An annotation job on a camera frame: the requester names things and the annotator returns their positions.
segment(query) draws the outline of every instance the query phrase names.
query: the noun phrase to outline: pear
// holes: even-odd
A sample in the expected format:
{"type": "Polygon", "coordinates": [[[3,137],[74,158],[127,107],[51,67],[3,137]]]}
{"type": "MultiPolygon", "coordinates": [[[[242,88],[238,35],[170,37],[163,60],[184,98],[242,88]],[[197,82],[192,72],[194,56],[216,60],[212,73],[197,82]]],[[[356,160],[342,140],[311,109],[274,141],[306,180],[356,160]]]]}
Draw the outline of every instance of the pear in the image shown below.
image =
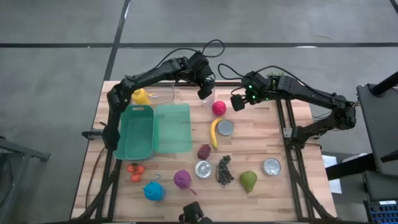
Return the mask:
{"type": "Polygon", "coordinates": [[[254,185],[257,182],[257,175],[255,172],[249,170],[246,172],[243,172],[240,177],[239,180],[241,181],[244,190],[246,191],[246,193],[250,193],[253,190],[254,185]]]}

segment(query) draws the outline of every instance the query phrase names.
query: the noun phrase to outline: banana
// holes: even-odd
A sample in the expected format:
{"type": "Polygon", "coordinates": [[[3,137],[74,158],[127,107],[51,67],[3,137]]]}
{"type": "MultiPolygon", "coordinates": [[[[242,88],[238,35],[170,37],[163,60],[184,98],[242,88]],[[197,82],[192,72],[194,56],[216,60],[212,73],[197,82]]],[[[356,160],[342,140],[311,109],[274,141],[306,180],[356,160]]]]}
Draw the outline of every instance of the banana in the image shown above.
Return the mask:
{"type": "Polygon", "coordinates": [[[218,143],[217,143],[217,138],[216,138],[216,126],[222,120],[223,120],[222,118],[217,118],[211,123],[211,126],[210,126],[211,144],[213,145],[214,149],[218,148],[218,143]]]}

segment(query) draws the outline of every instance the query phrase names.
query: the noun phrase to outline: green plastic tray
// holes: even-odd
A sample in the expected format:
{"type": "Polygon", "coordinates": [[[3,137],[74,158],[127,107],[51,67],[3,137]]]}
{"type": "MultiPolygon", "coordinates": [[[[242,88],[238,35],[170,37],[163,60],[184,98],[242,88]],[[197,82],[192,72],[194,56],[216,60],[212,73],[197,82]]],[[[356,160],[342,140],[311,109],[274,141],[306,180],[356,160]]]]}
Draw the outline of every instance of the green plastic tray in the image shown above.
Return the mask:
{"type": "Polygon", "coordinates": [[[129,105],[121,114],[120,140],[113,156],[131,161],[150,159],[154,143],[154,110],[147,105],[129,105]]]}
{"type": "Polygon", "coordinates": [[[192,151],[190,106],[160,105],[155,109],[155,152],[192,151]]]}

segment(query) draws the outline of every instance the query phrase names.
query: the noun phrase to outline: wooden table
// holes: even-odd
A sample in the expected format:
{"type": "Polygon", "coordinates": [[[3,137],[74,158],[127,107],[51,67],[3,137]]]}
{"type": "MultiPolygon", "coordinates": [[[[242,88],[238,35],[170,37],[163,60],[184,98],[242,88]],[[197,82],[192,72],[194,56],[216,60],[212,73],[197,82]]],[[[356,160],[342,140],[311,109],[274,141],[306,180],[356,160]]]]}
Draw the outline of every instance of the wooden table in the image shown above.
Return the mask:
{"type": "MultiPolygon", "coordinates": [[[[103,128],[99,122],[107,121],[109,109],[106,93],[117,83],[104,82],[94,128],[103,128]]],[[[197,96],[197,88],[175,87],[174,103],[188,103],[190,105],[193,150],[181,154],[155,154],[151,160],[141,162],[146,171],[139,183],[130,181],[130,174],[126,171],[129,161],[124,161],[119,179],[114,221],[177,222],[178,216],[182,213],[182,207],[194,201],[198,201],[204,214],[215,222],[297,220],[276,102],[268,101],[254,106],[246,105],[246,109],[235,112],[229,100],[233,88],[235,87],[216,88],[216,100],[222,100],[227,105],[227,112],[222,117],[232,121],[235,129],[230,137],[217,136],[219,149],[217,151],[212,149],[208,161],[215,167],[223,156],[230,155],[231,163],[228,167],[236,180],[222,188],[215,180],[214,173],[209,179],[199,179],[195,175],[193,168],[198,161],[197,150],[202,144],[210,143],[209,128],[215,116],[211,109],[201,106],[201,100],[197,96]],[[263,173],[261,166],[268,158],[275,158],[280,162],[282,170],[278,176],[270,177],[263,173]],[[186,169],[191,173],[192,189],[196,191],[197,196],[194,196],[189,190],[180,190],[174,185],[174,174],[180,169],[186,169]],[[247,170],[253,170],[258,179],[250,194],[246,194],[239,183],[240,173],[247,170]],[[142,190],[146,184],[155,178],[155,174],[162,176],[159,183],[167,191],[165,200],[161,202],[147,200],[142,190]]],[[[151,90],[160,92],[164,91],[164,88],[153,87],[151,90]]],[[[308,103],[294,100],[292,105],[297,125],[305,126],[312,123],[308,103]]],[[[77,217],[84,211],[88,181],[95,160],[102,148],[102,140],[91,141],[88,146],[72,217],[77,217]]],[[[326,210],[335,216],[335,206],[319,147],[307,145],[302,153],[311,191],[326,210]]],[[[103,153],[95,172],[90,199],[93,199],[100,189],[104,155],[105,153],[103,153]]],[[[110,190],[105,198],[104,216],[108,211],[109,195],[110,190]]],[[[303,212],[305,212],[304,197],[301,190],[299,195],[303,212]]]]}

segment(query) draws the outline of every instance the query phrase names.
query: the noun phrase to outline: pink ball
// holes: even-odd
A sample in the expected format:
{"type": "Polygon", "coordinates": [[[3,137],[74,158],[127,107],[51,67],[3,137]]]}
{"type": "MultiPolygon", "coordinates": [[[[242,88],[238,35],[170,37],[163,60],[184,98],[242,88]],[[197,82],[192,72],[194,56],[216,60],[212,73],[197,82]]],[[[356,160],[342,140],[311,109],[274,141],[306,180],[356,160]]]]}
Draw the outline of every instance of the pink ball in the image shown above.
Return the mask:
{"type": "Polygon", "coordinates": [[[222,101],[214,102],[211,108],[213,109],[213,113],[217,116],[224,115],[226,111],[226,105],[222,101]]]}

